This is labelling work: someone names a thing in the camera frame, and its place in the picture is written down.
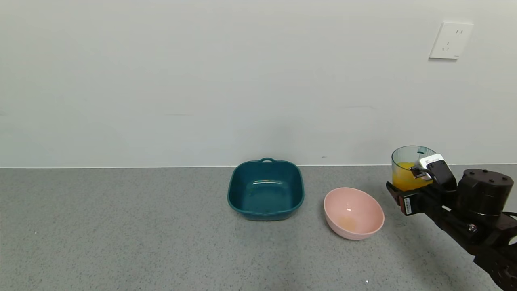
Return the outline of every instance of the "black cable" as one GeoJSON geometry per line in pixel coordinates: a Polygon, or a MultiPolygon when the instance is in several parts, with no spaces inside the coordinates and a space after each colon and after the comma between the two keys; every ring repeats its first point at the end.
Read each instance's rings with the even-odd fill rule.
{"type": "Polygon", "coordinates": [[[514,216],[514,217],[517,217],[517,213],[515,212],[511,212],[511,211],[503,211],[503,214],[506,214],[508,216],[514,216]]]}

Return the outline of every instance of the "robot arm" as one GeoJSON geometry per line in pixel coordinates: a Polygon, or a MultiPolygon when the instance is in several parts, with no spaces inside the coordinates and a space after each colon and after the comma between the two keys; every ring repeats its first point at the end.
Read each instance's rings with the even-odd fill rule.
{"type": "Polygon", "coordinates": [[[443,159],[411,171],[416,179],[428,175],[434,182],[410,191],[386,182],[402,213],[427,215],[474,255],[474,263],[502,290],[517,290],[517,244],[509,245],[517,236],[517,221],[513,213],[503,212],[513,180],[498,172],[468,169],[456,184],[443,159]]]}

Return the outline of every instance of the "clear glass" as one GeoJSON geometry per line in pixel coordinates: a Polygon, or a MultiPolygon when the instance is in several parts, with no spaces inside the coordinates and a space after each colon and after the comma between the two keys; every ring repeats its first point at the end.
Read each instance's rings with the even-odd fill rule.
{"type": "Polygon", "coordinates": [[[406,145],[396,149],[391,154],[391,183],[402,191],[413,190],[420,188],[433,181],[426,181],[422,178],[413,177],[409,168],[423,157],[434,155],[436,152],[419,145],[406,145]]]}

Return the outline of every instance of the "teal bowl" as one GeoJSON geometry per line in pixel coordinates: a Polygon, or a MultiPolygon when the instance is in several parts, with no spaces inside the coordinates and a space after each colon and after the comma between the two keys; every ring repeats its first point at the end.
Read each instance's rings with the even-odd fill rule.
{"type": "Polygon", "coordinates": [[[269,157],[240,164],[228,188],[228,204],[249,220],[284,220],[300,207],[303,198],[298,167],[269,157]]]}

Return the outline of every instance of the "electrical outlet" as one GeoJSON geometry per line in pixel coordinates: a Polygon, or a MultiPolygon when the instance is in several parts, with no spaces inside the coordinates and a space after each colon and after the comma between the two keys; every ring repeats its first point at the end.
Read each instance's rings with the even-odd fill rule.
{"type": "Polygon", "coordinates": [[[473,27],[471,23],[443,22],[429,58],[459,58],[467,45],[473,27]]]}

